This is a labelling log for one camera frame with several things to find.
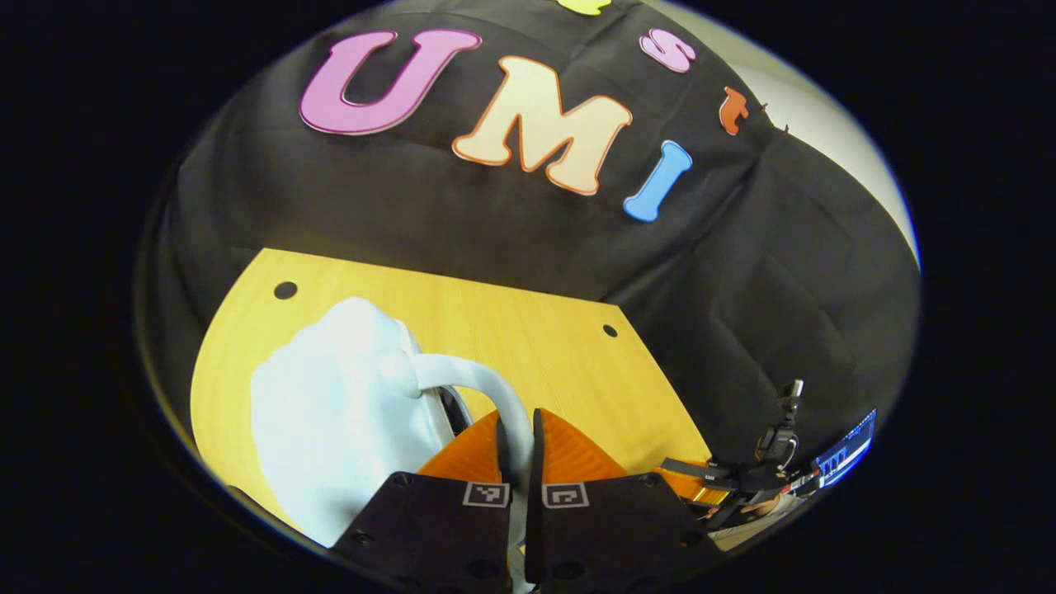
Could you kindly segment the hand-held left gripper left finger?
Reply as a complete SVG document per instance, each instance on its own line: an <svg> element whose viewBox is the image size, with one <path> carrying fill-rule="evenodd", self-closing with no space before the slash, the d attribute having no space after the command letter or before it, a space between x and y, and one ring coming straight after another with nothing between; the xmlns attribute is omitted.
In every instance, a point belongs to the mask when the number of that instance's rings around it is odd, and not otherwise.
<svg viewBox="0 0 1056 594"><path fill-rule="evenodd" d="M404 593L509 593L512 483L497 411L418 471L390 474L333 553Z"/></svg>

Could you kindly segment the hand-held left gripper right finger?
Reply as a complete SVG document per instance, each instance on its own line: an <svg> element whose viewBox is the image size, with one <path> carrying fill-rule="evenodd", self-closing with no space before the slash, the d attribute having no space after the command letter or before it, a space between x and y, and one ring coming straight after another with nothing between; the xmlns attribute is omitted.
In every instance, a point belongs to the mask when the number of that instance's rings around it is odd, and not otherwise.
<svg viewBox="0 0 1056 594"><path fill-rule="evenodd" d="M543 408L533 440L525 575L540 593L656 593L727 559L660 474L626 474Z"/></svg>

